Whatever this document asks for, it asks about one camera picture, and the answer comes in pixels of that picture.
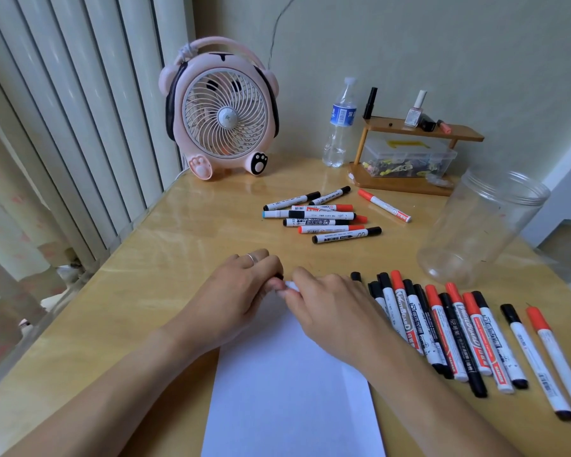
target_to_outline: wooden organizer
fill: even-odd
[[[384,191],[401,191],[414,192],[417,194],[432,195],[450,195],[452,188],[441,188],[428,183],[425,178],[380,178],[373,177],[360,164],[360,158],[364,151],[364,144],[369,131],[379,131],[381,133],[396,133],[399,135],[421,136],[421,137],[439,137],[442,139],[450,139],[449,149],[453,149],[457,141],[484,141],[484,136],[472,130],[465,125],[451,125],[452,132],[447,135],[442,129],[436,125],[434,131],[423,131],[420,128],[405,129],[403,119],[391,119],[388,117],[370,117],[364,120],[364,130],[360,138],[358,153],[354,162],[349,163],[349,173],[355,178],[354,184],[359,188],[382,189]],[[448,175],[444,175],[443,179],[452,181]]]

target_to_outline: forearm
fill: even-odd
[[[5,455],[118,455],[167,385],[192,361],[162,332],[106,371]]]
[[[425,455],[519,454],[395,331],[385,331],[373,339],[359,370]]]

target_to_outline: fan grille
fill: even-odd
[[[231,108],[237,124],[225,128],[221,109]],[[218,158],[236,158],[251,152],[266,132],[268,113],[258,85],[234,69],[211,69],[188,87],[183,103],[184,125],[199,148]]]

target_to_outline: plastic storage box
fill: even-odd
[[[385,178],[442,177],[457,152],[429,138],[394,135],[389,139],[368,137],[362,166],[370,176]]]

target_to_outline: wooden table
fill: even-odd
[[[283,227],[280,220],[261,219],[262,206],[318,189],[334,191],[348,184],[346,170],[326,168],[319,160],[272,159],[266,176],[259,178],[234,174],[203,182],[188,174],[170,188],[0,384],[0,452],[176,314],[231,253],[266,247],[281,257],[286,278],[296,265],[316,275],[357,270],[366,280],[397,268],[415,282],[432,283],[417,266],[415,253],[445,198],[377,192],[412,216],[405,224],[354,189],[339,202],[352,203],[371,225],[383,228],[383,235],[312,245],[308,235]],[[478,289],[529,376],[530,389],[503,395],[487,379],[490,397],[481,400],[466,384],[449,381],[449,386],[527,455],[571,455],[571,423],[560,422],[550,409],[498,310],[499,304],[512,303],[529,328],[525,304],[540,307],[571,363],[571,290],[521,241],[504,252]],[[217,360],[217,352],[206,354],[165,391],[123,455],[199,455]],[[373,398],[386,451],[421,455],[375,392]]]

